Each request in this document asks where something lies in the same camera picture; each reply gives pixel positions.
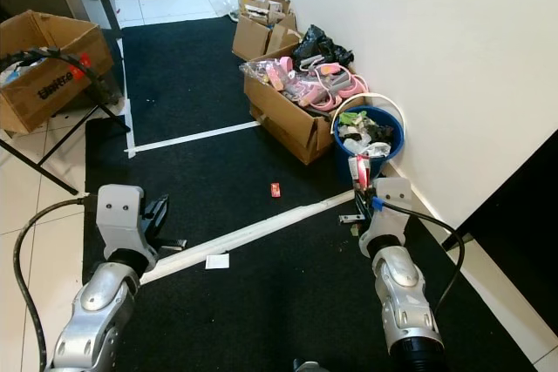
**white foam strip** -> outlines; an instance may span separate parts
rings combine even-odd
[[[258,126],[260,123],[257,121],[247,122],[246,124],[226,126],[225,128],[219,128],[217,130],[198,132],[197,134],[187,135],[185,137],[178,137],[177,139],[168,139],[165,141],[160,141],[158,143],[151,143],[146,145],[138,145],[137,147],[125,150],[125,152],[144,152],[147,150],[152,150],[154,148],[167,147],[169,145],[175,145],[180,143],[187,143],[188,141],[195,141],[196,139],[206,139],[207,137],[213,137],[215,135],[227,134],[229,132],[235,132],[240,130],[246,130],[247,128],[253,128]]]
[[[316,204],[299,206],[274,217],[267,218],[266,220],[256,222],[251,226],[223,235],[217,239],[207,241],[199,246],[168,256],[159,260],[154,270],[144,274],[141,278],[141,283],[146,284],[201,263],[211,254],[222,254],[248,244],[250,241],[260,239],[277,230],[295,224],[300,220],[304,220],[305,218],[316,215],[334,206],[353,200],[354,196],[355,194],[353,191],[348,191],[334,196],[333,198],[322,200]]]
[[[128,98],[124,102],[124,122],[130,127],[130,132],[126,133],[126,145],[128,146],[126,151],[128,152],[128,158],[131,159],[136,155],[136,152],[133,150],[136,144],[133,138],[132,105]]]

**black cable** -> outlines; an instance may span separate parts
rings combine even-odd
[[[433,224],[436,224],[436,225],[438,225],[442,228],[445,228],[447,231],[449,231],[452,234],[452,236],[455,238],[455,240],[459,244],[459,256],[457,258],[457,263],[455,265],[455,270],[453,272],[452,278],[449,280],[449,282],[447,282],[446,289],[444,289],[444,292],[439,297],[438,303],[436,304],[436,308],[434,309],[434,315],[436,315],[439,311],[440,306],[442,305],[442,302],[444,302],[444,299],[447,297],[447,293],[450,291],[453,284],[455,283],[455,281],[459,277],[459,272],[461,271],[461,267],[463,266],[463,260],[465,259],[465,243],[463,242],[463,239],[457,233],[457,231],[455,231],[455,228],[453,228],[451,226],[448,226],[444,221],[436,220],[435,218],[431,217],[430,215],[425,215],[423,213],[417,213],[415,211],[411,211],[410,209],[404,209],[404,208],[401,208],[399,206],[395,206],[393,204],[385,202],[384,200],[382,202],[383,202],[383,204],[386,208],[390,208],[393,211],[397,211],[399,213],[406,213],[408,215],[414,215],[415,217],[421,218],[423,220],[430,221]]]
[[[43,216],[47,213],[54,211],[57,208],[62,206],[69,206],[69,205],[83,205],[84,198],[77,198],[76,200],[65,200],[63,202],[58,202],[57,204],[48,206],[40,213],[35,214],[33,218],[31,218],[25,227],[21,230],[21,233],[17,236],[16,244],[14,245],[14,275],[16,276],[16,281],[21,290],[22,295],[24,296],[25,305],[29,310],[29,314],[31,315],[31,319],[33,320],[33,326],[35,327],[35,334],[37,335],[37,344],[38,344],[38,353],[39,353],[39,372],[43,372],[46,369],[46,343],[44,342],[44,331],[43,326],[41,325],[41,320],[38,317],[37,307],[35,307],[35,302],[31,298],[31,294],[29,293],[29,289],[25,284],[24,275],[21,272],[21,265],[19,262],[20,253],[21,253],[21,245],[24,242],[25,235],[29,232],[31,227]]]

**black carpet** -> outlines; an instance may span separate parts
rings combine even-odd
[[[125,28],[136,145],[249,122],[228,17]]]
[[[170,194],[166,237],[192,246],[344,190],[332,156],[305,167],[263,129],[203,139],[128,159],[126,140],[106,119],[86,127],[86,190],[141,185],[151,198]],[[269,183],[282,197],[269,196]],[[293,357],[337,371],[388,371],[380,306],[370,262],[346,227],[348,203],[231,252],[231,268],[203,264],[145,285],[117,357],[117,370],[289,371]],[[452,263],[420,222],[408,247],[439,296]],[[102,258],[94,216],[85,216],[84,281]],[[505,329],[461,278],[440,311],[453,370],[533,371]]]

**white tile floor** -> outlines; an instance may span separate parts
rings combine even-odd
[[[238,4],[237,0],[116,0],[116,8],[125,28],[220,17],[228,12],[227,2]]]
[[[125,27],[224,15],[226,0],[116,1],[119,21]],[[32,134],[16,136],[10,142],[30,158],[40,159],[45,149],[64,135],[81,115],[83,112],[58,115]],[[84,130],[78,130],[48,162],[49,170],[83,191]],[[36,211],[69,196],[48,179],[0,150],[2,372],[37,370],[35,335],[11,267],[11,252],[18,229]],[[83,212],[76,207],[47,216],[24,241],[22,270],[41,314],[49,353],[70,316],[71,300],[81,287],[82,240]],[[464,274],[539,372],[558,372],[558,338],[474,241],[467,244]]]

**blue bucket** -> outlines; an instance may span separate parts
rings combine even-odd
[[[355,106],[345,110],[345,112],[361,112],[366,111],[366,116],[374,120],[378,125],[388,125],[393,128],[393,143],[391,144],[391,153],[387,157],[371,159],[371,178],[374,179],[382,171],[385,162],[395,157],[395,155],[403,148],[403,127],[389,112],[375,108],[374,106],[362,105]],[[352,178],[350,177],[349,157],[354,157],[354,154],[343,146],[343,141],[339,138],[337,132],[339,126],[339,118],[337,118],[333,125],[333,134],[335,135],[335,160],[337,165],[337,175],[339,179],[347,185],[352,185]]]

